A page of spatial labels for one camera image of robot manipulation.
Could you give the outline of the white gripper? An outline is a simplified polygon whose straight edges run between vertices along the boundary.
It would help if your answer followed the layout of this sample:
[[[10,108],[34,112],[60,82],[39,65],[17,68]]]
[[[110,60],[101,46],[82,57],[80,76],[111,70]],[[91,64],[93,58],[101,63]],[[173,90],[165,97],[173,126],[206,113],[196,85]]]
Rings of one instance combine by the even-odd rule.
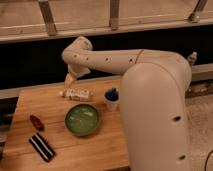
[[[66,75],[64,81],[65,88],[69,88],[75,82],[75,79],[78,79],[86,74],[89,74],[90,70],[87,67],[83,67],[77,64],[69,64],[68,72],[69,73]]]

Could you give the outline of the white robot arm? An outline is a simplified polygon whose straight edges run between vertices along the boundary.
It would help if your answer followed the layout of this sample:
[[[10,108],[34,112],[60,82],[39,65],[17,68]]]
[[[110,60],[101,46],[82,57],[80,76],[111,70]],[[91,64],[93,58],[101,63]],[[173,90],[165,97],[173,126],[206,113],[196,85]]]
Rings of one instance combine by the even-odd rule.
[[[191,171],[185,92],[188,61],[160,50],[94,51],[81,36],[62,52],[71,72],[96,69],[122,76],[119,109],[131,171]]]

